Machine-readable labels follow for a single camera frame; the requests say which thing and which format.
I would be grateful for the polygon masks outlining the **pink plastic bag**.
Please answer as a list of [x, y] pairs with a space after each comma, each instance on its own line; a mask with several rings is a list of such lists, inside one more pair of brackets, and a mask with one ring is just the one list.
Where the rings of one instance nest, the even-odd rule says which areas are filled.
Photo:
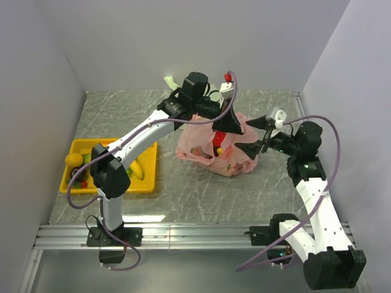
[[254, 143], [258, 140], [258, 135], [246, 125], [247, 117], [244, 114], [237, 112], [236, 116], [244, 134], [227, 133], [220, 148], [213, 147], [215, 131], [211, 124], [187, 125], [178, 141], [177, 158], [228, 177], [251, 172], [257, 166], [258, 158], [248, 158], [235, 143]]

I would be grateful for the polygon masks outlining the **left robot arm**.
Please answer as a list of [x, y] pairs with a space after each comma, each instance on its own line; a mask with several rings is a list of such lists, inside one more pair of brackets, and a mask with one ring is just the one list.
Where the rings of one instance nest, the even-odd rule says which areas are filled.
[[131, 184], [126, 168], [148, 147], [183, 124], [211, 124], [214, 131], [243, 133], [232, 109], [238, 93], [236, 76], [228, 71], [224, 79], [220, 100], [215, 102], [205, 96], [208, 77], [189, 73], [183, 85], [160, 102], [139, 126], [107, 146], [99, 143], [92, 148], [90, 175], [100, 202], [98, 227], [108, 245], [125, 241], [122, 196]]

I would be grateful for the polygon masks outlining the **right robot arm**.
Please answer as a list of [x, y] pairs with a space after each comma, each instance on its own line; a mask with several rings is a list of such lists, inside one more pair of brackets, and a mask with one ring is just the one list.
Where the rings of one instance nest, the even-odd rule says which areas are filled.
[[334, 177], [326, 176], [318, 157], [323, 129], [312, 118], [300, 118], [301, 124], [292, 134], [282, 132], [287, 125], [284, 118], [263, 116], [247, 121], [247, 125], [264, 130], [264, 137], [236, 146], [250, 158], [268, 149], [286, 154], [288, 175], [304, 203], [307, 217], [299, 221], [292, 214], [274, 215], [269, 224], [272, 242], [239, 265], [237, 271], [257, 266], [256, 259], [287, 242], [303, 263], [304, 278], [310, 289], [352, 289], [367, 259], [362, 250], [354, 247], [336, 213], [329, 193]]

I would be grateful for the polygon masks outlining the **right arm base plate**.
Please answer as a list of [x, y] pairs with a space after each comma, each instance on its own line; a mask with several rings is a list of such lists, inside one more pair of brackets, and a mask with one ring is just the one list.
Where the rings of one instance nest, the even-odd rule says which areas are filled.
[[268, 246], [280, 237], [269, 225], [250, 226], [245, 234], [249, 235], [251, 246]]

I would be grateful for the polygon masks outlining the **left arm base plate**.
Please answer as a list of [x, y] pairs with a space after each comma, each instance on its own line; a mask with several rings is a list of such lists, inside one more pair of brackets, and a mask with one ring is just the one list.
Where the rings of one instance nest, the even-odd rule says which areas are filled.
[[[112, 231], [112, 234], [120, 240], [139, 247], [142, 240], [142, 228], [139, 227], [119, 227]], [[107, 234], [103, 227], [91, 227], [87, 237], [88, 247], [119, 247], [122, 244]]]

